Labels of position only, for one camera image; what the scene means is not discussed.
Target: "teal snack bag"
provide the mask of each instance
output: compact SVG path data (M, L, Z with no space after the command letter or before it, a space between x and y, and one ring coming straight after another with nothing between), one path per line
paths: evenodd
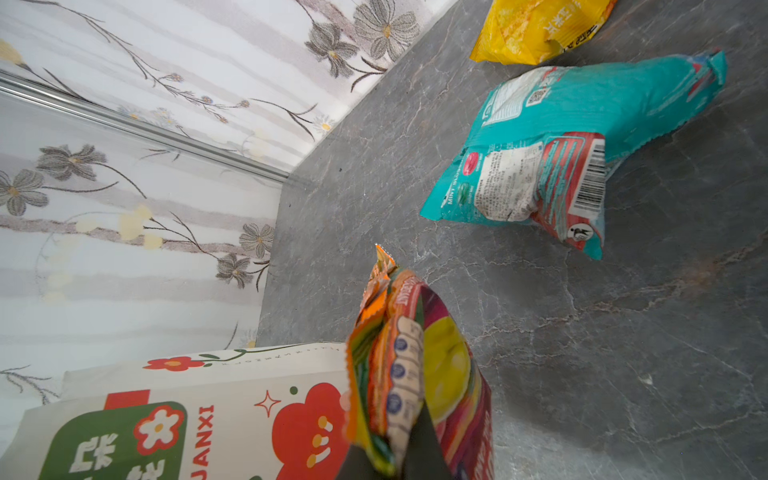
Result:
M540 67L499 85L421 215L484 225L535 222L603 257L605 181L630 154L701 112L725 54Z

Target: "marble surface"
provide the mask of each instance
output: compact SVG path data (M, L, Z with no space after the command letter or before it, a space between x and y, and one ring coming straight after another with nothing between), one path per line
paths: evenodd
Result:
M619 0L557 65L719 46L727 86L608 184L603 261L533 227L418 213L487 93L461 0L283 189L260 345L342 340L382 243L431 283L493 389L501 480L768 478L766 21L757 0Z

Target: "nutrition label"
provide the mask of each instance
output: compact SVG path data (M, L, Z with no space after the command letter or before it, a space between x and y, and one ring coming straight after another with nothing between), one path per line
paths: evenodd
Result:
M488 154L475 194L475 208L489 220L523 221L536 211L534 193L543 143Z

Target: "plastic packaging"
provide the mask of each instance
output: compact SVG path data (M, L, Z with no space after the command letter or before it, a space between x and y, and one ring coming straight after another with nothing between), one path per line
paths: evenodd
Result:
M605 181L631 153L701 112L726 73L719 52L541 67L513 78L488 96L421 215L533 221L599 260Z
M538 65L594 37L616 0L494 0L474 61Z
M376 470L395 476L426 403L451 476L492 480L488 383L440 297L376 249L347 340L347 439L365 450Z

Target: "metal strip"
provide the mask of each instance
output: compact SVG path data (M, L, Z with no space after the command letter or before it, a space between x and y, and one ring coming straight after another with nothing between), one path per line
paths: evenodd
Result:
M156 125L134 120L108 108L69 97L60 91L3 71L0 71L0 93L11 95L41 105L42 107L53 108L56 111L94 121L108 127L117 128L129 134L137 135L150 141L167 145L168 147L177 148L250 174L276 180L280 183L284 183L288 178L288 172L279 168L232 154Z

